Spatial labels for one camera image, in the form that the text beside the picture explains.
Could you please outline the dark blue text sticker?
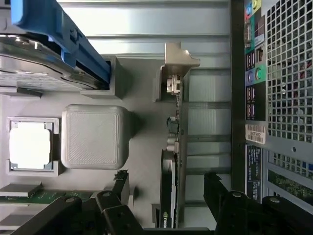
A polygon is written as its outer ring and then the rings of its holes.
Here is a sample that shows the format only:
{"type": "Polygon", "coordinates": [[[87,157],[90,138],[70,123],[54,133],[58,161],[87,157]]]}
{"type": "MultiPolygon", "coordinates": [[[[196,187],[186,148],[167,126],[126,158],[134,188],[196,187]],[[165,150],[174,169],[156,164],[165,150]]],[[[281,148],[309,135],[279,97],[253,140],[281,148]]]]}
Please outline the dark blue text sticker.
{"type": "Polygon", "coordinates": [[[246,145],[246,195],[261,203],[262,200],[262,149],[246,145]]]}

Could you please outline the hard disk with blue caddy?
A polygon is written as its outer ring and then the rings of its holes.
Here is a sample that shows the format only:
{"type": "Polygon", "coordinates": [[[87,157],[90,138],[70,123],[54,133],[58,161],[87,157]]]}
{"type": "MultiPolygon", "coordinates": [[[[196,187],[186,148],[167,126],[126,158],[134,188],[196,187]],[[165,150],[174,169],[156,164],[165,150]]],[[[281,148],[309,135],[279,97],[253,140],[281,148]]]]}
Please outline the hard disk with blue caddy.
{"type": "Polygon", "coordinates": [[[111,74],[57,0],[0,0],[0,87],[108,90],[111,74]]]}

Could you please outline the open black PC case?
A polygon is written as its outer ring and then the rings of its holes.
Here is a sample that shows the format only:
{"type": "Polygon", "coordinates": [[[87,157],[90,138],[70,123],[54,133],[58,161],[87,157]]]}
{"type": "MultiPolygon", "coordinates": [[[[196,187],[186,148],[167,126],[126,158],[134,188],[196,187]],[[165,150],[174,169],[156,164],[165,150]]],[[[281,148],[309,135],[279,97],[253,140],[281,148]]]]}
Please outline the open black PC case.
{"type": "Polygon", "coordinates": [[[232,188],[246,194],[246,145],[262,149],[262,199],[313,214],[313,0],[230,0],[232,188]],[[266,143],[245,125],[266,128],[266,143]]]}

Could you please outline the grey printed parts rack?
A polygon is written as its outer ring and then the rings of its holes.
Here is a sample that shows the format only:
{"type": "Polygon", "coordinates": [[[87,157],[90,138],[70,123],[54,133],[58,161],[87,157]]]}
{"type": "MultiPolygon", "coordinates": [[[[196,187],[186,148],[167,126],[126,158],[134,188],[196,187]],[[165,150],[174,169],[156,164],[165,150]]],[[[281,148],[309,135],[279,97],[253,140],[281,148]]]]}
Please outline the grey printed parts rack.
{"type": "MultiPolygon", "coordinates": [[[[124,169],[130,174],[131,201],[129,203],[140,224],[151,227],[152,205],[160,200],[161,151],[168,141],[166,120],[175,114],[175,99],[166,91],[166,80],[178,74],[174,64],[151,59],[118,59],[116,83],[125,90],[123,98],[115,98],[104,91],[81,93],[45,92],[42,98],[0,97],[2,119],[1,160],[9,156],[9,117],[57,117],[70,108],[100,109],[104,106],[126,108],[130,117],[125,124],[133,136],[129,142],[129,156],[124,169]]],[[[6,175],[1,170],[1,184],[42,182],[47,189],[98,191],[113,185],[115,170],[76,168],[70,160],[98,160],[112,158],[114,124],[103,115],[74,114],[70,124],[62,123],[61,154],[66,155],[65,172],[47,178],[6,175]]]]}

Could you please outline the silver CPU chip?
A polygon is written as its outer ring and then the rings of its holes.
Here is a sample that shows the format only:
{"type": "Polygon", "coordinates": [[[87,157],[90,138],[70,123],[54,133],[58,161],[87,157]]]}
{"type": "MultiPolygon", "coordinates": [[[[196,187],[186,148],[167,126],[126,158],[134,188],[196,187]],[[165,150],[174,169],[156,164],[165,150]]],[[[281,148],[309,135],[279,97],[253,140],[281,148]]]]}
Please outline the silver CPU chip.
{"type": "Polygon", "coordinates": [[[44,123],[19,122],[9,132],[10,163],[18,169],[44,169],[50,163],[50,141],[44,123]]]}

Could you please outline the green RAM stick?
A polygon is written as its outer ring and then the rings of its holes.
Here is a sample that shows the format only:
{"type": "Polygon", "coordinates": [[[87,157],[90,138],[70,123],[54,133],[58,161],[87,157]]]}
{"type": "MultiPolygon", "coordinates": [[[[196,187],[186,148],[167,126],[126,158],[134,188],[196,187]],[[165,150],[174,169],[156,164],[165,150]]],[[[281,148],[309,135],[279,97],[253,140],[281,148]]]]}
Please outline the green RAM stick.
{"type": "Polygon", "coordinates": [[[93,193],[89,190],[45,189],[41,184],[9,184],[0,188],[0,204],[50,204],[61,196],[77,196],[85,202],[93,193]]]}

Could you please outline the white barcode sticker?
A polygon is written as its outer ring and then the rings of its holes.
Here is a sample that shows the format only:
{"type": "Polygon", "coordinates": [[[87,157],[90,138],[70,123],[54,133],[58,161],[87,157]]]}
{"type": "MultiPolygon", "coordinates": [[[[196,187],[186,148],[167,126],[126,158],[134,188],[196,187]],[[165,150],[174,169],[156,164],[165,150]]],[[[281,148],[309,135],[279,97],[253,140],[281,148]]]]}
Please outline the white barcode sticker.
{"type": "Polygon", "coordinates": [[[246,124],[245,139],[259,144],[265,144],[266,128],[262,125],[246,124]]]}

